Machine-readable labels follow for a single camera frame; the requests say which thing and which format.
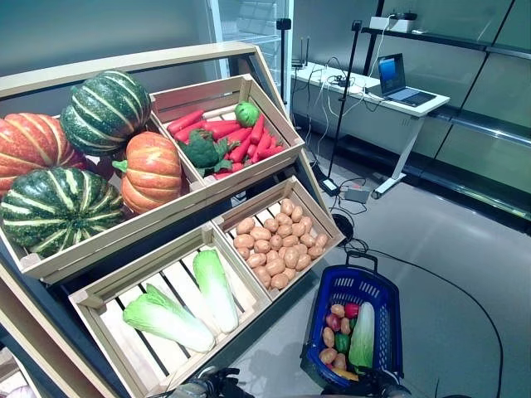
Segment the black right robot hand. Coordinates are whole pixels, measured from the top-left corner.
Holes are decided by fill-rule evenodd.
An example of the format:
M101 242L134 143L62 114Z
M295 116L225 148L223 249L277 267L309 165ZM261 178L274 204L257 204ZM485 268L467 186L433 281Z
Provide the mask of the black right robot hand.
M358 395L403 397L403 391L398 379L391 372L371 369L360 376Z

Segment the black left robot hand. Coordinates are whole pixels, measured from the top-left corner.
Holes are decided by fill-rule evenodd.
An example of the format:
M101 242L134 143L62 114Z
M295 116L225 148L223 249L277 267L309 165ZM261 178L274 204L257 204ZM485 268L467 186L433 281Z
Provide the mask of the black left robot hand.
M207 385L207 397L250 397L238 386L240 370L234 367L217 369L214 366L207 368L202 373L202 378Z

